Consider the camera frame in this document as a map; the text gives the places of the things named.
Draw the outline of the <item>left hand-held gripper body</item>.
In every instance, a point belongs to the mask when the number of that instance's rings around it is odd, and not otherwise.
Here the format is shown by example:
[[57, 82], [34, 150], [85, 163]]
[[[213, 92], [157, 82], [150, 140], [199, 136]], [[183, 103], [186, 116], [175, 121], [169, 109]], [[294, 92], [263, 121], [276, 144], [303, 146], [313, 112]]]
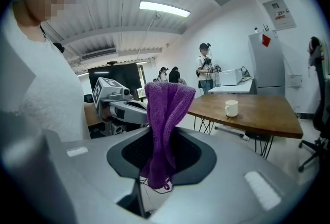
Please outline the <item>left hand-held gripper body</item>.
[[113, 79], [99, 77], [93, 90], [93, 100], [96, 107], [97, 117], [105, 123], [105, 136], [120, 134], [123, 132], [123, 122], [114, 121], [116, 112], [103, 118], [103, 111], [106, 104], [111, 102], [128, 101], [130, 100], [130, 90]]

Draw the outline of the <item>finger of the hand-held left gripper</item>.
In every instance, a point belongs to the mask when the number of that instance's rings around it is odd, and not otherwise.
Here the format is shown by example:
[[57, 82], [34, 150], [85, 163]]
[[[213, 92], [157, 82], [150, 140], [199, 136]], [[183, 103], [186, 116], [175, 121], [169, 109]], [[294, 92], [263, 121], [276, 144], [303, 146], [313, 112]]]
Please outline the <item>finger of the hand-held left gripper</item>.
[[136, 100], [115, 101], [113, 117], [126, 123], [148, 124], [147, 104]]

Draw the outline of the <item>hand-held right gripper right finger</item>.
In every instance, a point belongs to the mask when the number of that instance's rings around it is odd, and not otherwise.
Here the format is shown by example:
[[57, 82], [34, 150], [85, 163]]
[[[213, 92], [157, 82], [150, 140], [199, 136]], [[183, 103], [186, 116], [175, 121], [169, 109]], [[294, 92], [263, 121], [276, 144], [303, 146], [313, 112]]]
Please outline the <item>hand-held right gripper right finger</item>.
[[175, 186], [152, 223], [280, 223], [295, 207], [299, 186], [241, 143], [181, 129], [213, 148], [213, 171], [195, 185]]

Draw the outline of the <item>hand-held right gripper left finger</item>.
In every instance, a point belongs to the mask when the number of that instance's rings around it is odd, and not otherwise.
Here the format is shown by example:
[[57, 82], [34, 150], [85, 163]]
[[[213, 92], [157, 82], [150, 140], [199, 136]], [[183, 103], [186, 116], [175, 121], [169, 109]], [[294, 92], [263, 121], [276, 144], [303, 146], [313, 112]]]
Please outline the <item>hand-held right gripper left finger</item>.
[[131, 143], [148, 133], [142, 128], [117, 136], [62, 142], [53, 131], [45, 137], [59, 178], [70, 198], [73, 220], [66, 223], [151, 223], [145, 217], [139, 169], [120, 176], [108, 163], [108, 150], [124, 141]]

